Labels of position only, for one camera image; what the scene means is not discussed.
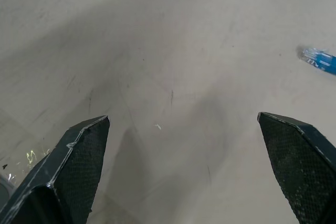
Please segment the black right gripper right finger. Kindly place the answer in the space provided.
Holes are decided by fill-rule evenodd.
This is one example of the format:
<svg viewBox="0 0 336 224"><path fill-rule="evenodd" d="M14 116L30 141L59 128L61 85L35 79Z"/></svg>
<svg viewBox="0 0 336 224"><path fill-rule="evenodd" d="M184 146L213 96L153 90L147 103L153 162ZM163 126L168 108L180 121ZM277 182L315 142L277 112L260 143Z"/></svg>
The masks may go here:
<svg viewBox="0 0 336 224"><path fill-rule="evenodd" d="M336 147L313 125L260 112L275 178L300 224L336 224Z"/></svg>

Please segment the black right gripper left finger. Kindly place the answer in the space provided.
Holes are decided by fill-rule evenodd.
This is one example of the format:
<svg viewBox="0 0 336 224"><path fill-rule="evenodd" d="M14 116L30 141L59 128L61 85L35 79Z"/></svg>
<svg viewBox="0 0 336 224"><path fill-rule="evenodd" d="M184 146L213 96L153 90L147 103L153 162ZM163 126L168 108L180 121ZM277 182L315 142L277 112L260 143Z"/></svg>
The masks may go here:
<svg viewBox="0 0 336 224"><path fill-rule="evenodd" d="M86 224L109 127L106 115L70 127L0 210L0 224Z"/></svg>

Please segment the blue plastic object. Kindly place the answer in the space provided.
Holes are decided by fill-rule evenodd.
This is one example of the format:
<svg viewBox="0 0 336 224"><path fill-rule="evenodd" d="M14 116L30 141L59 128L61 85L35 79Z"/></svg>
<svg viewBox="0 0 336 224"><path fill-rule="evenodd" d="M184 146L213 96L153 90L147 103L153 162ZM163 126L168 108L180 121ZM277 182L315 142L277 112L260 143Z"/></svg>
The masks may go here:
<svg viewBox="0 0 336 224"><path fill-rule="evenodd" d="M299 58L321 71L336 76L336 56L334 55L315 48L302 48L299 50Z"/></svg>

